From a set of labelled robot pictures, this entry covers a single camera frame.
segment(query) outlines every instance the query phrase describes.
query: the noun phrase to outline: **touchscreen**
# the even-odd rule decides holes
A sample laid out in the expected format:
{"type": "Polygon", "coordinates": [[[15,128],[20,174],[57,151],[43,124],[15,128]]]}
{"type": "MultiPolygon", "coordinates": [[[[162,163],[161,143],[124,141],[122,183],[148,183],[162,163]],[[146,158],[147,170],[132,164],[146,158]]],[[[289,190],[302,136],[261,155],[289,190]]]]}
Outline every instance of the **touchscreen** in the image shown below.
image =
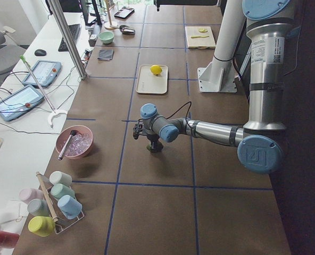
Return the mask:
{"type": "Polygon", "coordinates": [[[16,112],[19,107],[23,107],[26,103],[36,102],[36,99],[40,100],[40,96],[33,89],[25,88],[0,103],[0,114],[8,117],[16,112]]]}
{"type": "MultiPolygon", "coordinates": [[[[38,65],[36,65],[33,73],[40,84],[42,84],[45,79],[50,75],[50,72],[55,67],[55,64],[56,63],[39,62],[38,65]]],[[[32,75],[29,75],[25,82],[36,83],[32,75]]]]}

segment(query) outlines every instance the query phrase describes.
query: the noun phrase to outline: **beige tray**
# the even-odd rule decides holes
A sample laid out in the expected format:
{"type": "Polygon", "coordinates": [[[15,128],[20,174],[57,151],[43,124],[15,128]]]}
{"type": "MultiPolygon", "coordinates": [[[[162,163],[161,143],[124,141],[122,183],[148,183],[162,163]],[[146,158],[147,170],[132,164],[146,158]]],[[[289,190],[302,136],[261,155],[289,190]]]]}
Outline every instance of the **beige tray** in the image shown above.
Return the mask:
{"type": "Polygon", "coordinates": [[[152,65],[141,65],[138,72],[136,92],[139,94],[165,94],[168,83],[168,67],[159,65],[162,73],[155,76],[151,72],[152,65]]]}
{"type": "Polygon", "coordinates": [[[185,27],[187,47],[190,49],[214,49],[215,39],[211,27],[185,27]],[[199,29],[207,29],[207,32],[201,33],[199,29]],[[191,38],[191,36],[208,36],[206,38],[191,38]]]}

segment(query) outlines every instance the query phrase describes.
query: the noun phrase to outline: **white desk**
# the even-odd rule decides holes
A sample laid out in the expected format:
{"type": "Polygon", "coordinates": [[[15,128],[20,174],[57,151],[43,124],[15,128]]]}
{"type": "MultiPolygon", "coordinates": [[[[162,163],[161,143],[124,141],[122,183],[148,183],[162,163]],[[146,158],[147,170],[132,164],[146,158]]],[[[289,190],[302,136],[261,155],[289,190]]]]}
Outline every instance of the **white desk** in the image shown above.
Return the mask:
{"type": "MultiPolygon", "coordinates": [[[[66,13],[65,17],[68,24],[81,23],[82,25],[79,42],[77,43],[78,52],[82,55],[84,50],[86,48],[90,49],[90,47],[88,43],[88,32],[84,28],[84,21],[81,18],[81,14],[66,13]]],[[[54,17],[50,16],[47,23],[24,54],[27,62],[31,66],[34,65],[37,60],[60,61],[62,63],[62,70],[60,74],[57,76],[53,84],[45,89],[47,93],[56,88],[70,73],[71,68],[74,67],[70,54],[68,52],[58,52],[57,50],[61,42],[61,38],[62,35],[54,17]],[[39,48],[46,50],[47,55],[44,57],[35,56],[34,51],[39,48]]],[[[19,61],[13,71],[26,70],[27,69],[23,62],[19,61]]],[[[19,75],[19,78],[22,80],[24,75],[19,75]]],[[[74,94],[61,107],[61,109],[70,109],[73,98],[77,92],[79,82],[79,74],[76,69],[74,69],[68,82],[68,85],[74,89],[74,94]]],[[[15,92],[23,88],[23,85],[16,79],[15,76],[9,76],[3,83],[2,88],[7,90],[12,89],[15,92]]],[[[50,93],[48,96],[53,105],[55,107],[59,107],[71,93],[72,90],[65,85],[64,81],[58,89],[56,89],[53,93],[50,93]]],[[[5,91],[0,90],[0,97],[5,98],[7,96],[8,94],[5,93],[5,91]]],[[[46,101],[40,104],[39,107],[51,111],[46,101]]],[[[53,119],[54,126],[52,129],[47,122],[48,114],[48,112],[41,109],[33,109],[29,113],[12,122],[4,122],[0,117],[0,122],[19,131],[60,133],[65,122],[66,115],[59,115],[55,117],[53,119]]],[[[22,189],[39,187],[35,173],[37,171],[42,174],[45,172],[54,150],[57,136],[57,134],[17,133],[9,127],[0,125],[0,138],[3,139],[3,144],[0,148],[0,209],[5,208],[11,200],[18,200],[18,194],[22,189]]],[[[2,226],[1,229],[20,233],[22,225],[16,230],[12,228],[10,229],[6,225],[2,226]]],[[[9,252],[12,252],[12,250],[5,249],[5,252],[6,253],[3,252],[3,254],[8,254],[9,252]]]]}

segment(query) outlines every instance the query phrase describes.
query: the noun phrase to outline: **yellow cup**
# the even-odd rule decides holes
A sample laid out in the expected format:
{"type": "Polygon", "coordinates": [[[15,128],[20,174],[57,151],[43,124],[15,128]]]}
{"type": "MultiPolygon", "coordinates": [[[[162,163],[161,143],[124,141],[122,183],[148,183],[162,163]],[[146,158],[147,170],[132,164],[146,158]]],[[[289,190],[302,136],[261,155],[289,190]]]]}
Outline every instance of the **yellow cup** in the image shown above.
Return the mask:
{"type": "Polygon", "coordinates": [[[32,233],[46,237],[54,232],[55,223],[51,217],[36,216],[30,220],[28,228],[32,233]]]}

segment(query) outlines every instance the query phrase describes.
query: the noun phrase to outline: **computer mouse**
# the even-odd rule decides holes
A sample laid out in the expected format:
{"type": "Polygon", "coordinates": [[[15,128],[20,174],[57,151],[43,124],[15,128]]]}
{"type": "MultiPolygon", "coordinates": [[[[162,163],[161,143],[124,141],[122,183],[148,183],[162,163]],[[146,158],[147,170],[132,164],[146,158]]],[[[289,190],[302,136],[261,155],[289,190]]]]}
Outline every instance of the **computer mouse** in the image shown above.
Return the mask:
{"type": "Polygon", "coordinates": [[[46,51],[43,50],[43,49],[37,49],[37,50],[35,51],[35,55],[36,55],[36,56],[45,56],[45,55],[46,55],[46,51]]]}

